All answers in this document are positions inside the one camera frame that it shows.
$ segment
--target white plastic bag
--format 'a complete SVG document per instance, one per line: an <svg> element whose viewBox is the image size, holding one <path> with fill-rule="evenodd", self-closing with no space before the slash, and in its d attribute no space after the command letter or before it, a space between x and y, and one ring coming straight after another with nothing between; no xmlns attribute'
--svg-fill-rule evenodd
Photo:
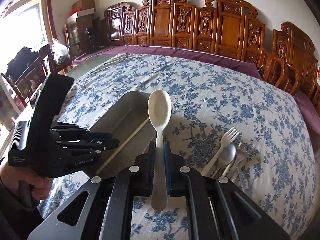
<svg viewBox="0 0 320 240"><path fill-rule="evenodd" d="M57 39L52 39L53 45L51 47L54 52L54 60L58 65L61 65L62 62L68 60L70 58L68 48L63 44L59 43Z"/></svg>

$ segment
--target person's arm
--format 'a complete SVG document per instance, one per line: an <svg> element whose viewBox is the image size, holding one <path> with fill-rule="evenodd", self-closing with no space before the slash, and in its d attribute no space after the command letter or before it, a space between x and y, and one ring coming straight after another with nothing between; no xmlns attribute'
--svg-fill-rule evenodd
<svg viewBox="0 0 320 240"><path fill-rule="evenodd" d="M52 179L40 177L30 168L11 167L7 158L0 160L0 232L7 236L4 239L27 239L43 221L36 207L20 203L19 180L34 185L31 194L36 199L46 199L52 184Z"/></svg>

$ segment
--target cardboard box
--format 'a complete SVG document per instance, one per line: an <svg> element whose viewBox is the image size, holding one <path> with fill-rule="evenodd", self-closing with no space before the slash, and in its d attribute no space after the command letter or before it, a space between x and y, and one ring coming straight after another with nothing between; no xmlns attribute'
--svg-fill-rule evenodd
<svg viewBox="0 0 320 240"><path fill-rule="evenodd" d="M72 5L72 9L81 8L82 10L87 10L90 8L95 9L94 0L78 0Z"/></svg>

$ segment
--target human hand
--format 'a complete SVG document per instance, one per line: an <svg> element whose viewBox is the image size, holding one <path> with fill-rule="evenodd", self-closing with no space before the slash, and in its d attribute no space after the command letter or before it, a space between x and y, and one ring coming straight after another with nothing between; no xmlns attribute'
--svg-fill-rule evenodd
<svg viewBox="0 0 320 240"><path fill-rule="evenodd" d="M35 199L43 200L49 196L53 181L52 178L39 176L30 168L9 166L8 158L4 158L4 160L2 160L0 165L0 178L7 190L17 197L19 197L19 180L24 180L28 184L34 185L31 192L32 196Z"/></svg>

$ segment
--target tablecloth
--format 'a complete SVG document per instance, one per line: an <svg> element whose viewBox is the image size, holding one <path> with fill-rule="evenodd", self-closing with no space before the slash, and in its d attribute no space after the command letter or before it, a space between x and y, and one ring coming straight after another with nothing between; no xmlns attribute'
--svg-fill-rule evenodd
<svg viewBox="0 0 320 240"><path fill-rule="evenodd" d="M166 90L172 118L165 131L171 150L199 171L213 157L222 135L235 126L248 153L241 167L252 198L292 239L315 214L316 173L308 131L292 96L251 76L182 58L120 54L73 85L59 121L92 127L126 92ZM48 216L88 177L83 172L54 180L40 211ZM163 212L136 197L131 239L188 239L182 198Z"/></svg>

